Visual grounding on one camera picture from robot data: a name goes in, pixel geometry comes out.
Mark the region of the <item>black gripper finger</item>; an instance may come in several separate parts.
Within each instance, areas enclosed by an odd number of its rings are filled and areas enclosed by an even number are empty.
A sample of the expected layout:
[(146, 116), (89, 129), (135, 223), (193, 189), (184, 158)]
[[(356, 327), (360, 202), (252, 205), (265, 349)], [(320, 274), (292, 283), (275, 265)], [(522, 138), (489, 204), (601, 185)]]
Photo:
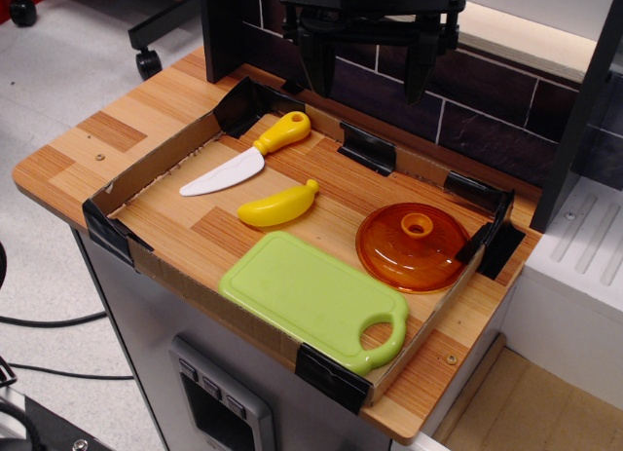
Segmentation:
[(298, 45), (311, 89), (320, 96), (329, 96), (336, 61), (333, 44), (321, 34), (300, 29)]
[(408, 46), (404, 90), (408, 104), (419, 102), (434, 69), (439, 46), (437, 32), (422, 32)]

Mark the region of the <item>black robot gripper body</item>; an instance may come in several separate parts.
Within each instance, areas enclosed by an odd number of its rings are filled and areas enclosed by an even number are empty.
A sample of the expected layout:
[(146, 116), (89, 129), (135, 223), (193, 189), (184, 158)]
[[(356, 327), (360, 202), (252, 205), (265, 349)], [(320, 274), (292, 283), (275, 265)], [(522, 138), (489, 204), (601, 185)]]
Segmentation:
[(300, 49), (365, 44), (418, 47), (458, 43), (466, 0), (277, 0), (283, 37)]

